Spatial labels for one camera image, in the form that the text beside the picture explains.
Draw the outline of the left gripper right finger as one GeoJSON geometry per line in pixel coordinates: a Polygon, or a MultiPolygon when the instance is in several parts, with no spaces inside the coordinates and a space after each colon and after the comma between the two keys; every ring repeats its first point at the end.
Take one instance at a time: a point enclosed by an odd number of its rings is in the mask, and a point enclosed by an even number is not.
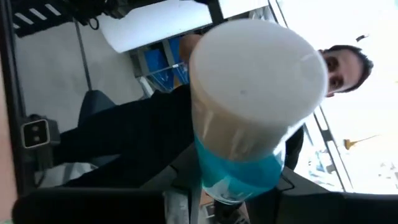
{"type": "Polygon", "coordinates": [[[330,192],[288,168],[246,207],[251,224],[398,224],[398,195],[330,192]]]}

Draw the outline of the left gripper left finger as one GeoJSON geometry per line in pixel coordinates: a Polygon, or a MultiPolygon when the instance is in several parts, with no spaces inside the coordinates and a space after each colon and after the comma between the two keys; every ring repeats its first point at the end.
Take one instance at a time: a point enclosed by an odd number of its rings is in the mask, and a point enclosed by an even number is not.
{"type": "Polygon", "coordinates": [[[43,188],[18,199],[13,224],[197,224],[200,169],[190,146],[138,189],[43,188]]]}

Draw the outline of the blue toothpaste tube white cap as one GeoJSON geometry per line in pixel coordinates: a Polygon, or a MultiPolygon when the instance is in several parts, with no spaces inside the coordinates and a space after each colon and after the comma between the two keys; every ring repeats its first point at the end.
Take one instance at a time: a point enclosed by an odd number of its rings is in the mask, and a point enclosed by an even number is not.
{"type": "Polygon", "coordinates": [[[286,141],[327,94],[319,51],[278,24],[238,19],[209,30],[188,68],[205,192],[232,205],[273,189],[286,141]]]}

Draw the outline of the yellow tool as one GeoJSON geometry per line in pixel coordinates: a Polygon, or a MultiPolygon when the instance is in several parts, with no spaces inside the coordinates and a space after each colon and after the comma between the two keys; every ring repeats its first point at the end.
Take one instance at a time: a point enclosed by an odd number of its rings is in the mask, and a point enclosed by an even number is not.
{"type": "Polygon", "coordinates": [[[378,134],[377,135],[373,135],[373,136],[370,136],[370,137],[367,137],[367,138],[363,138],[363,139],[358,139],[358,140],[351,140],[351,139],[344,139],[343,140],[343,145],[344,145],[344,147],[345,147],[345,149],[346,150],[350,150],[353,146],[355,146],[357,143],[359,143],[359,142],[362,142],[362,141],[366,141],[366,140],[368,140],[368,139],[372,139],[372,138],[375,138],[375,137],[377,137],[377,136],[379,136],[378,134]]]}

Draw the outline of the grey box with two holes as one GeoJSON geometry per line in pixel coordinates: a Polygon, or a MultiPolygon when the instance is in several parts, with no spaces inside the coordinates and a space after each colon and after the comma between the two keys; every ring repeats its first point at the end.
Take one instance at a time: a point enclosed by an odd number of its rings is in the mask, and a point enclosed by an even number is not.
{"type": "Polygon", "coordinates": [[[45,119],[31,121],[21,127],[22,145],[26,149],[50,142],[49,124],[45,119]]]}

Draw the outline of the person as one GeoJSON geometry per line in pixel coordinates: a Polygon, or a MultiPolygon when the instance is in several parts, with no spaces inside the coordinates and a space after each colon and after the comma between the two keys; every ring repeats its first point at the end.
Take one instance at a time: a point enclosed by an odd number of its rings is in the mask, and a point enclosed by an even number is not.
{"type": "MultiPolygon", "coordinates": [[[[319,50],[328,68],[327,97],[357,90],[374,62],[361,48],[334,45],[319,50]]],[[[53,150],[55,166],[115,156],[111,162],[62,187],[139,188],[173,162],[193,142],[190,85],[169,93],[115,106],[90,116],[60,135],[53,150]]],[[[294,170],[303,145],[303,128],[286,141],[285,166],[294,170]]]]}

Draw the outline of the blue storage bin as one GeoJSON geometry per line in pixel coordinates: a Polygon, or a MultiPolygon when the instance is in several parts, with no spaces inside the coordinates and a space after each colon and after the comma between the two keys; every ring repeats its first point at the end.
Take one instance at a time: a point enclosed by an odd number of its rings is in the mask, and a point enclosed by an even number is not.
{"type": "Polygon", "coordinates": [[[149,80],[160,91],[172,91],[180,85],[189,84],[188,68],[179,54],[181,38],[166,39],[144,51],[149,80]]]}

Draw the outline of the white table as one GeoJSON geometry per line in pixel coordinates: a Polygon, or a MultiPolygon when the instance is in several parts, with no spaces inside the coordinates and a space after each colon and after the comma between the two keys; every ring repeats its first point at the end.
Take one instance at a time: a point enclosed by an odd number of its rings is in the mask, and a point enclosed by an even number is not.
{"type": "Polygon", "coordinates": [[[101,15],[98,20],[104,38],[118,53],[212,24],[207,6],[181,0],[140,7],[122,19],[101,15]]]}

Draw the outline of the black aluminium table frame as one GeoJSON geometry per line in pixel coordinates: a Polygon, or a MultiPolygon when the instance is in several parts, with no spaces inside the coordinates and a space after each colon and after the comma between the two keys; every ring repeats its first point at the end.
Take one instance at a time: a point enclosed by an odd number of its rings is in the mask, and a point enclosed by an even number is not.
{"type": "Polygon", "coordinates": [[[21,196],[31,189],[31,184],[24,164],[24,150],[20,131],[25,117],[25,108],[16,68],[10,0],[0,0],[0,56],[16,190],[18,196],[21,196]]]}

